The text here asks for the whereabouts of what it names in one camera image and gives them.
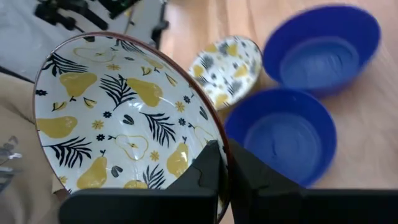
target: white bowl with pear pattern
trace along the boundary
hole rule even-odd
[[[222,110],[250,92],[261,69],[262,55],[257,44],[234,35],[206,46],[188,73],[202,87],[216,110]]]
[[[42,65],[34,91],[40,143],[70,192],[166,189],[214,139],[228,175],[227,138],[205,94],[136,39],[95,32],[65,41]],[[221,198],[220,217],[227,206]]]

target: black leaf pattern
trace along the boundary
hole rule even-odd
[[[233,81],[231,84],[228,85],[228,92],[233,96],[237,91],[239,91],[242,87],[241,81]]]
[[[65,59],[59,56],[57,53],[53,53],[42,70],[47,70],[52,66],[52,75],[57,76],[57,74],[61,75],[65,72],[87,72],[87,66],[79,65],[76,62],[72,62],[71,60]]]
[[[147,166],[146,173],[142,173],[142,177],[144,178],[145,184],[147,184],[148,189],[160,189],[160,186],[166,181],[164,179],[164,171],[161,169],[160,171],[156,171],[159,164],[156,165],[155,169],[149,173],[149,165]]]
[[[140,48],[138,48],[136,45],[134,45],[133,43],[130,43],[128,41],[116,39],[116,44],[114,46],[118,47],[119,45],[125,51],[128,51],[128,52],[139,52],[141,54],[145,54]]]
[[[257,73],[256,73],[256,67],[257,67],[257,63],[256,63],[256,61],[253,59],[252,62],[251,62],[250,71],[249,71],[251,75],[257,75]]]
[[[169,116],[163,117],[164,113],[159,113],[159,114],[141,113],[141,114],[145,115],[145,117],[148,120],[149,129],[152,132],[153,139],[159,142],[161,146],[163,146],[164,141],[167,140],[167,147],[169,147],[169,142],[170,142],[169,137],[171,137],[175,142],[174,138],[175,132],[173,131],[173,129],[171,129],[171,126],[173,126],[174,124],[166,122],[170,118]]]
[[[203,68],[209,70],[213,66],[214,61],[210,56],[205,55],[201,58],[200,63],[203,66]]]
[[[91,149],[85,147],[91,144],[91,142],[83,143],[85,139],[86,138],[79,139],[79,137],[76,137],[60,144],[43,147],[50,147],[54,150],[55,157],[58,159],[60,166],[63,165],[68,168],[73,168],[75,162],[79,160],[79,167],[81,167],[83,155],[91,159]]]
[[[209,81],[205,77],[196,77],[195,80],[199,83],[201,86],[205,86]]]
[[[219,47],[218,47],[218,51],[222,54],[222,55],[224,55],[224,56],[227,56],[227,50],[228,49],[228,44],[227,43],[222,43]]]
[[[111,169],[111,174],[113,177],[119,177],[120,172],[123,172],[123,169],[119,166],[113,166]]]
[[[125,119],[123,120],[123,123],[124,123],[124,124],[130,124],[130,125],[133,125],[133,124],[134,124],[133,118],[130,117],[129,115],[125,114],[125,115],[124,115],[124,118],[125,118]]]
[[[119,75],[119,79],[110,75],[106,76],[110,77],[110,79],[101,78],[101,85],[99,87],[105,90],[106,94],[114,101],[115,107],[113,110],[129,100],[135,99],[133,95],[137,93],[131,90],[121,75]]]
[[[200,115],[208,121],[208,117],[207,117],[205,109],[203,109],[203,107],[201,107],[201,106],[199,106],[199,109],[200,109],[200,111],[199,111]]]

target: blue plastic bowl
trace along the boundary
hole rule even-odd
[[[231,112],[225,130],[303,187],[321,177],[335,155],[336,128],[329,112],[302,91],[281,88],[249,97]]]
[[[353,6],[323,6],[282,24],[268,40],[263,66],[282,86],[322,97],[356,78],[380,40],[377,20]]]

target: wooden surface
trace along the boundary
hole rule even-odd
[[[187,69],[196,53],[227,35],[252,38],[260,48],[271,32],[302,9],[344,2],[379,21],[382,40],[356,82],[322,102],[336,123],[338,148],[319,188],[398,188],[398,1],[396,0],[169,0],[161,50]],[[263,72],[255,90],[274,83]],[[220,113],[222,119],[228,111]],[[222,223],[233,223],[229,210]]]

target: yellow pear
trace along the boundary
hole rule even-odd
[[[162,89],[155,83],[145,82],[136,78],[128,78],[126,83],[137,92],[147,106],[157,106],[163,97]]]
[[[77,125],[77,119],[72,116],[63,116],[52,119],[37,119],[37,128],[50,138],[67,137]]]
[[[125,189],[148,189],[148,185],[140,180],[130,180],[124,185]]]
[[[167,170],[176,178],[179,178],[188,168],[188,146],[185,144],[187,137],[183,137],[184,143],[180,143],[177,149],[167,159]]]
[[[91,62],[111,62],[115,58],[115,54],[111,49],[89,49],[84,47],[77,47],[73,49],[73,53],[81,58],[87,59]]]
[[[200,65],[194,65],[193,66],[193,75],[195,76],[195,78],[199,78],[203,75],[203,67]]]
[[[79,189],[100,188],[106,182],[106,157],[104,157],[105,150],[100,151],[102,156],[95,159],[86,172],[77,180],[77,187]]]
[[[226,49],[226,52],[227,52],[230,56],[236,57],[236,56],[238,55],[238,45],[237,45],[237,44],[231,44],[231,45],[228,46],[228,48]]]
[[[205,48],[205,52],[208,53],[216,53],[217,52],[217,47],[215,44],[210,44]]]
[[[239,78],[239,77],[245,77],[246,75],[248,75],[248,68],[246,64],[243,64],[239,66],[238,69],[236,69],[234,77]]]
[[[115,143],[133,161],[142,159],[148,150],[148,141],[143,136],[116,136]]]
[[[216,102],[214,103],[214,107],[215,108],[222,107],[223,103],[225,103],[227,99],[228,99],[228,95],[227,94],[225,94],[225,93],[219,94],[216,97]]]
[[[68,96],[73,98],[82,95],[88,87],[97,81],[97,76],[90,72],[68,72],[60,76],[60,81],[67,89]]]

